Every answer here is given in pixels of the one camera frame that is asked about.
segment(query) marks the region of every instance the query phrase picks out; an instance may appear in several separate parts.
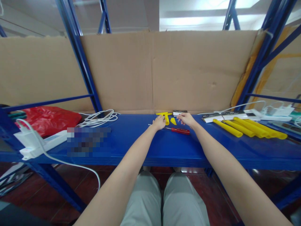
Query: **person's hand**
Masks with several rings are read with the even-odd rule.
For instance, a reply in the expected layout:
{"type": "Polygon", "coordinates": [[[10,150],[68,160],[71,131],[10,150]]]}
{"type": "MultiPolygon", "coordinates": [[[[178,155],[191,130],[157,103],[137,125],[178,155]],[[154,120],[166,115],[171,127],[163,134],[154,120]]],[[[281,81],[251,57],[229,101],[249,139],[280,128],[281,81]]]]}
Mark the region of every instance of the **person's hand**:
{"type": "Polygon", "coordinates": [[[156,131],[163,129],[165,127],[165,117],[162,115],[159,115],[155,120],[153,120],[153,124],[151,127],[155,128],[156,131]]]}
{"type": "Polygon", "coordinates": [[[188,125],[193,127],[198,123],[194,120],[190,113],[182,113],[177,116],[177,119],[181,122],[182,125],[188,125]]]}

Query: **red plastic bag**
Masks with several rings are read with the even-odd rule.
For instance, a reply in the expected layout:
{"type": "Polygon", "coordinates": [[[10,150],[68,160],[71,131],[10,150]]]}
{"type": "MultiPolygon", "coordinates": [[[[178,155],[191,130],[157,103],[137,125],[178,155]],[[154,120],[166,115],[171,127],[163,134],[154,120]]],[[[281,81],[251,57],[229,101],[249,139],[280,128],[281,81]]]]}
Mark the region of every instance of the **red plastic bag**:
{"type": "Polygon", "coordinates": [[[68,127],[75,127],[82,116],[59,107],[34,107],[23,110],[25,119],[41,137],[52,136],[68,127]]]}

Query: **person's right hand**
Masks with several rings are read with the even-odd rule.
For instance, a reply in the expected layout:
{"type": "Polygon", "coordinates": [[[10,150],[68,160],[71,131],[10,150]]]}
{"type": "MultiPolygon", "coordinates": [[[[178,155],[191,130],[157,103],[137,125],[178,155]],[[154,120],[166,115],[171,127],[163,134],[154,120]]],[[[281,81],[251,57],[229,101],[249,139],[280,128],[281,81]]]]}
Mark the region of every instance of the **person's right hand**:
{"type": "Polygon", "coordinates": [[[181,124],[182,125],[188,125],[190,127],[193,127],[194,125],[197,125],[198,123],[194,120],[194,118],[191,116],[190,113],[182,113],[182,114],[179,114],[177,116],[177,119],[179,121],[181,121],[181,124]]]}

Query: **blue metal shelf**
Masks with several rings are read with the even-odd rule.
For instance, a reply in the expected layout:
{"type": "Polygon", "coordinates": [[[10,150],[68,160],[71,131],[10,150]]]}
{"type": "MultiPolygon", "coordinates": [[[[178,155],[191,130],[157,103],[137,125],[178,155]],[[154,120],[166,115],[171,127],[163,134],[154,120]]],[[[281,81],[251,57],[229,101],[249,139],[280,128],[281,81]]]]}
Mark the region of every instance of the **blue metal shelf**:
{"type": "MultiPolygon", "coordinates": [[[[0,108],[0,136],[12,147],[13,150],[15,150],[15,152],[0,152],[0,161],[22,162],[23,157],[19,150],[24,148],[24,146],[13,135],[16,132],[19,132],[19,129],[10,120],[7,112],[86,97],[90,97],[96,112],[102,110],[97,90],[93,82],[93,77],[80,40],[82,32],[75,14],[73,1],[56,0],[56,3],[80,67],[88,90],[88,95],[12,106],[2,109],[0,108]]],[[[264,96],[252,93],[263,67],[266,66],[301,33],[301,28],[299,26],[273,51],[295,3],[296,0],[272,0],[262,25],[262,28],[268,31],[268,35],[266,35],[263,41],[250,76],[238,101],[238,105],[247,103],[250,96],[295,103],[301,102],[301,100],[296,99],[264,96]]],[[[235,29],[240,30],[235,4],[236,0],[230,0],[223,30],[229,30],[232,19],[235,29]]],[[[103,27],[105,26],[106,33],[111,33],[112,31],[106,0],[100,0],[100,5],[102,8],[102,17],[98,32],[102,33],[103,27]]],[[[0,35],[2,37],[6,37],[1,26],[0,35]]],[[[85,156],[80,156],[82,153],[71,153],[69,149],[70,144],[67,142],[53,148],[49,151],[49,154],[57,159],[75,164],[117,165],[133,142],[148,127],[147,122],[152,122],[154,117],[155,115],[120,115],[117,121],[106,124],[106,126],[110,126],[112,129],[111,136],[109,136],[106,140],[107,147],[95,147],[92,149],[92,152],[84,153],[85,156]]],[[[279,139],[249,138],[247,136],[236,138],[215,124],[204,123],[201,120],[201,116],[194,117],[217,141],[226,147],[246,169],[301,170],[300,146],[294,142],[279,139]]],[[[172,133],[170,131],[159,131],[155,135],[154,140],[155,142],[152,142],[150,146],[144,165],[211,167],[194,132],[191,133],[191,136],[186,136],[172,133]]],[[[49,165],[52,163],[56,162],[47,158],[45,155],[26,161],[26,164],[31,169],[41,175],[79,212],[82,212],[86,205],[49,165]]],[[[273,198],[275,204],[279,208],[283,208],[300,195],[300,178],[301,177],[298,178],[298,181],[294,182],[294,184],[289,186],[287,189],[284,189],[278,196],[273,198]]]]}

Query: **yellow t-shaped piece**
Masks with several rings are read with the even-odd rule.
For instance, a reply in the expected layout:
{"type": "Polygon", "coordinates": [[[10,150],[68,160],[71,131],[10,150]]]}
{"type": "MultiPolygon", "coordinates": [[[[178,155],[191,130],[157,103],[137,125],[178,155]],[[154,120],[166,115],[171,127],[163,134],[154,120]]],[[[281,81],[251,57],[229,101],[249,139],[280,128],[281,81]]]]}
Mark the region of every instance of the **yellow t-shaped piece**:
{"type": "Polygon", "coordinates": [[[161,113],[157,113],[156,115],[163,115],[163,116],[165,116],[165,120],[166,120],[166,122],[165,122],[165,125],[169,125],[169,119],[168,119],[168,116],[169,115],[172,115],[172,113],[168,113],[168,112],[161,112],[161,113]]]}

